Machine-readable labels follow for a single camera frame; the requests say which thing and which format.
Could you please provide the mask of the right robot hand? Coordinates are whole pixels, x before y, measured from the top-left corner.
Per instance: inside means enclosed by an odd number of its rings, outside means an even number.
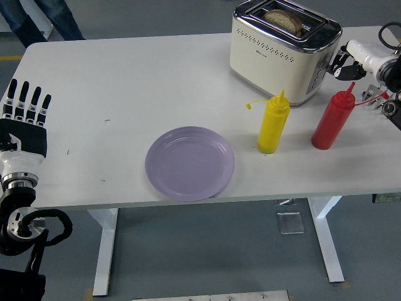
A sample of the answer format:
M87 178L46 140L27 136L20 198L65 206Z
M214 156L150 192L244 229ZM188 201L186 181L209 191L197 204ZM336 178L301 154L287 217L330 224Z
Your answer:
M397 56L383 45L350 40L338 50L328 73L341 81L360 80L371 73L384 85L396 61Z

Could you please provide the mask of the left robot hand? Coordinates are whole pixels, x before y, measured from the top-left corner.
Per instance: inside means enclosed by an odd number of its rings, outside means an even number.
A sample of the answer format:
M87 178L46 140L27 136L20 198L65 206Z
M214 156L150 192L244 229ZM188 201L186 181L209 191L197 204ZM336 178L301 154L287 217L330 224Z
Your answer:
M29 82L23 82L17 92L17 79L8 86L1 111L1 175L13 173L34 174L47 155L47 133L44 128L51 95L39 103L41 87L34 89L26 101Z

